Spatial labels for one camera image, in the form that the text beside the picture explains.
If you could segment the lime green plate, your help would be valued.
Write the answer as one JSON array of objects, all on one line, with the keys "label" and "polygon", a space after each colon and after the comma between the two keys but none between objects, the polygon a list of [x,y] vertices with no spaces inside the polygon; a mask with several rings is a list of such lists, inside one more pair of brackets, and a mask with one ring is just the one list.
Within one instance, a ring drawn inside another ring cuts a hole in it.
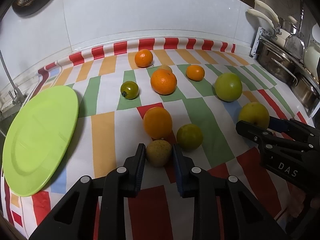
[{"label": "lime green plate", "polygon": [[71,142],[79,113],[76,92],[56,86],[18,112],[3,147],[3,172],[12,192],[28,197],[50,180]]}]

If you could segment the stainless steel pot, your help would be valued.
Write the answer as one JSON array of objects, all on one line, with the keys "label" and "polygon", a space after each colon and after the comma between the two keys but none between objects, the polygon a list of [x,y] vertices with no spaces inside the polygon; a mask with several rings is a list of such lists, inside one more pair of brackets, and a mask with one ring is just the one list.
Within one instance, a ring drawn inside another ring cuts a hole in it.
[{"label": "stainless steel pot", "polygon": [[299,81],[307,81],[299,65],[270,41],[259,39],[257,55],[260,65],[281,82],[297,86]]}]

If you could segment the cream handled utensil rear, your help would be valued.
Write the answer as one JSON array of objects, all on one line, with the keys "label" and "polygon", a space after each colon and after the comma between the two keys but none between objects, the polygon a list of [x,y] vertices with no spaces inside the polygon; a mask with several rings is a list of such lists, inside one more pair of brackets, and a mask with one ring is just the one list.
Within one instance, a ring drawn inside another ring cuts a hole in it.
[{"label": "cream handled utensil rear", "polygon": [[276,24],[279,24],[279,18],[278,15],[274,12],[274,10],[267,5],[266,3],[260,1],[260,0],[254,0],[255,5],[258,5],[260,7],[262,7],[263,9],[265,9],[273,18],[274,22]]}]

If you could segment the cream handled utensil front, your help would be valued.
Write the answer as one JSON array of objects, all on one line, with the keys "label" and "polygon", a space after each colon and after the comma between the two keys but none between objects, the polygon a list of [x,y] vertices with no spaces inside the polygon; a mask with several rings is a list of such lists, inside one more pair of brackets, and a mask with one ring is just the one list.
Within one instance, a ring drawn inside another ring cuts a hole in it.
[{"label": "cream handled utensil front", "polygon": [[261,18],[261,19],[265,20],[270,25],[270,27],[272,28],[274,35],[276,35],[276,34],[281,35],[282,34],[282,31],[281,31],[281,28],[280,28],[279,18],[274,12],[271,13],[271,15],[273,17],[273,20],[268,18],[262,12],[257,11],[255,9],[247,9],[247,12],[249,14],[255,16],[255,17],[258,17],[258,18]]}]

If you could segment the small green tomato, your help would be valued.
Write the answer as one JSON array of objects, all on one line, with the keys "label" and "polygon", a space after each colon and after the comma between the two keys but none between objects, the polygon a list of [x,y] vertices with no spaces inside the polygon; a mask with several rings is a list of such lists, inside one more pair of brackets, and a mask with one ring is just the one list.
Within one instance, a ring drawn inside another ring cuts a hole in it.
[{"label": "small green tomato", "polygon": [[126,81],[120,87],[121,95],[129,100],[135,99],[139,94],[139,87],[133,81]]}]

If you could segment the small orange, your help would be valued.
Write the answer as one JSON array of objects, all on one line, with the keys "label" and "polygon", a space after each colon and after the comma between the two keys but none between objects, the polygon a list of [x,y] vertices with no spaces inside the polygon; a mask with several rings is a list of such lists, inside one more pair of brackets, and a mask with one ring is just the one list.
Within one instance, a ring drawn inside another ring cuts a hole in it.
[{"label": "small orange", "polygon": [[187,67],[185,74],[187,78],[193,81],[202,81],[205,71],[201,66],[193,64]]}]

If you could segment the orange with stem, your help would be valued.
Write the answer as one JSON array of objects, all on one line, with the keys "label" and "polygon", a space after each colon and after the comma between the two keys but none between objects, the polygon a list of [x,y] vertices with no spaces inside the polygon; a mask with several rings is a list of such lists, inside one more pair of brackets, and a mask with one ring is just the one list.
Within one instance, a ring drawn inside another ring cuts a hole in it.
[{"label": "orange with stem", "polygon": [[135,54],[135,64],[140,68],[146,68],[153,63],[153,54],[148,49],[139,50]]}]

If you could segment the white dish rack bracket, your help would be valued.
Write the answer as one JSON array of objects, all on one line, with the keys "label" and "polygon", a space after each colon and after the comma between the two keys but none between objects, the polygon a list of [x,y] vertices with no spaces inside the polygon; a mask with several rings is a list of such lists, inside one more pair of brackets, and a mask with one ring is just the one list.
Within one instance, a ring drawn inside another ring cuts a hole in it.
[{"label": "white dish rack bracket", "polygon": [[260,38],[263,36],[263,32],[264,32],[264,28],[259,27],[257,30],[257,34],[256,37],[254,39],[253,45],[252,45],[252,49],[250,52],[250,55],[252,58],[256,59],[257,58],[257,50],[258,50],[258,46],[259,46],[259,42],[260,42]]}]

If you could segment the large green apple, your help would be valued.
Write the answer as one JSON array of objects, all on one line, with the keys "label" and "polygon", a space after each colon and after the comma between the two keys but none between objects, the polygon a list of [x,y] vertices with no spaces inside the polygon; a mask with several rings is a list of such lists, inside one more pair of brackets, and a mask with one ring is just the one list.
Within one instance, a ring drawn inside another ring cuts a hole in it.
[{"label": "large green apple", "polygon": [[240,77],[234,73],[223,73],[214,84],[217,97],[226,102],[238,100],[242,94]]}]

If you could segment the yellow-green apple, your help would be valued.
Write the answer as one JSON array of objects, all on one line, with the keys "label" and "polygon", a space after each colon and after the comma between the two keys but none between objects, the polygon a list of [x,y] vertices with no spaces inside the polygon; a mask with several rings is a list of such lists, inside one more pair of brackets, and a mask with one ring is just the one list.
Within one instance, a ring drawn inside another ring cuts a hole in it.
[{"label": "yellow-green apple", "polygon": [[245,121],[263,129],[267,129],[270,123],[270,115],[267,108],[259,102],[250,102],[242,107],[239,121]]}]

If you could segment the small yellow lemon fruit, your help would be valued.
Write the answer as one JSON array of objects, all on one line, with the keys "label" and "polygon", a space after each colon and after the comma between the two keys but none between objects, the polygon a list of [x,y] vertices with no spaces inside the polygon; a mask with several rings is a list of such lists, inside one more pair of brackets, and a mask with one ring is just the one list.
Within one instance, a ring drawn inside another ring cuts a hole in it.
[{"label": "small yellow lemon fruit", "polygon": [[172,69],[169,66],[165,65],[165,64],[159,66],[158,68],[159,69],[163,69],[163,70],[167,70],[167,71],[172,73]]}]

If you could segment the small yellow-brown fruit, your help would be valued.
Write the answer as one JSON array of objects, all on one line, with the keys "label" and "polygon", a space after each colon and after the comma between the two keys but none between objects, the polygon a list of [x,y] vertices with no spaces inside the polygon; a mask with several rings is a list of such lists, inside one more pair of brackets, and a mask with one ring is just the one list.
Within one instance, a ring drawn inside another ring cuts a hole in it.
[{"label": "small yellow-brown fruit", "polygon": [[147,160],[153,167],[162,167],[166,164],[172,146],[165,140],[155,140],[146,148]]}]

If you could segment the steel faucet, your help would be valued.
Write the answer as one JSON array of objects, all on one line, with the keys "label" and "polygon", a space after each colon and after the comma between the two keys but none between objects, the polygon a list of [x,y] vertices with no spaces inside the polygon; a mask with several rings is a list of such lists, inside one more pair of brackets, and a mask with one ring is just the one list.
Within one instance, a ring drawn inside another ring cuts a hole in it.
[{"label": "steel faucet", "polygon": [[14,83],[12,77],[10,76],[10,73],[7,69],[7,66],[5,64],[5,61],[3,59],[3,55],[2,55],[2,52],[0,51],[0,58],[1,58],[1,63],[2,63],[2,66],[4,68],[4,71],[9,79],[9,82],[11,84],[11,86],[13,87],[13,91],[14,91],[14,94],[12,94],[11,91],[8,91],[10,97],[12,98],[12,104],[15,106],[15,105],[23,105],[24,101],[25,101],[25,96],[22,94],[22,92],[20,91],[20,89],[16,86],[16,84]]}]

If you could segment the dark green-yellow citrus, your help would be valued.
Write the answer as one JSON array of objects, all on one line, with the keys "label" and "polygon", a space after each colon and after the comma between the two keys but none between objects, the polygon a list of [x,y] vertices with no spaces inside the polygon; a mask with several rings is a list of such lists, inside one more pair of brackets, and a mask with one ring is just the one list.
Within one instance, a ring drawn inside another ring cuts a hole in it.
[{"label": "dark green-yellow citrus", "polygon": [[197,149],[203,142],[204,136],[195,124],[186,124],[178,129],[176,140],[180,148],[184,151],[190,152]]}]

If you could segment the large orange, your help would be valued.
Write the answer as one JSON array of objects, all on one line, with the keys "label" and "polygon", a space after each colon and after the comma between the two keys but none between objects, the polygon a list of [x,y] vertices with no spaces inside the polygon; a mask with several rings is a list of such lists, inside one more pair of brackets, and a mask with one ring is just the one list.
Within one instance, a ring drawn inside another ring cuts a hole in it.
[{"label": "large orange", "polygon": [[172,94],[177,86],[176,76],[169,70],[158,69],[150,78],[153,90],[161,95]]}]

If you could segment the cream handled utensil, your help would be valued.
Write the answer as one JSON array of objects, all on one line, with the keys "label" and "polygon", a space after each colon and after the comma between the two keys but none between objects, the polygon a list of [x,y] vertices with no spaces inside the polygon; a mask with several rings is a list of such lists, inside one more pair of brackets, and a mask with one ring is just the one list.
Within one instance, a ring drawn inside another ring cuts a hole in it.
[{"label": "cream handled utensil", "polygon": [[247,9],[247,12],[249,14],[255,16],[255,17],[258,17],[258,18],[261,18],[261,19],[265,20],[270,25],[270,27],[272,28],[274,35],[276,35],[276,34],[281,35],[282,34],[282,31],[281,31],[281,28],[280,28],[279,18],[274,12],[271,13],[271,15],[273,17],[273,20],[268,18],[262,12],[257,11],[255,9]]},{"label": "cream handled utensil", "polygon": [[279,18],[278,15],[274,12],[274,10],[267,5],[266,3],[260,1],[260,0],[254,0],[255,5],[258,5],[260,7],[262,7],[263,9],[265,9],[273,18],[274,22],[276,24],[279,24]]}]

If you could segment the striped colourful tablecloth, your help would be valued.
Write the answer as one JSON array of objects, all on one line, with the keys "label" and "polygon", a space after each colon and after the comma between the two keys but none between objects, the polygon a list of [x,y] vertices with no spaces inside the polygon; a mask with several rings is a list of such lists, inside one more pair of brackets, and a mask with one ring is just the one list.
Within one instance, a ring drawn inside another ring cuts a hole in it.
[{"label": "striped colourful tablecloth", "polygon": [[[135,64],[135,54],[148,49],[153,63],[146,68]],[[156,93],[150,78],[158,67],[167,65],[177,86],[169,95]],[[205,71],[202,81],[187,78],[190,65]],[[217,97],[215,81],[223,73],[240,77],[242,94],[226,102]],[[241,108],[249,102],[263,104],[269,114],[312,124],[304,107],[290,89],[233,43],[196,38],[146,38],[99,45],[79,51],[42,67],[36,95],[47,88],[68,86],[79,100],[79,118],[74,137],[57,178],[30,197],[19,197],[1,179],[1,206],[4,220],[24,237],[29,237],[49,211],[83,175],[103,177],[135,154],[138,144],[151,138],[143,128],[143,116],[151,107],[166,109],[173,122],[169,141],[185,124],[199,126],[202,145],[189,152],[196,166],[216,177],[237,176],[267,211],[285,223],[292,186],[259,166],[257,146],[239,136],[235,123]],[[121,85],[133,81],[139,87],[135,99],[124,98]]]}]

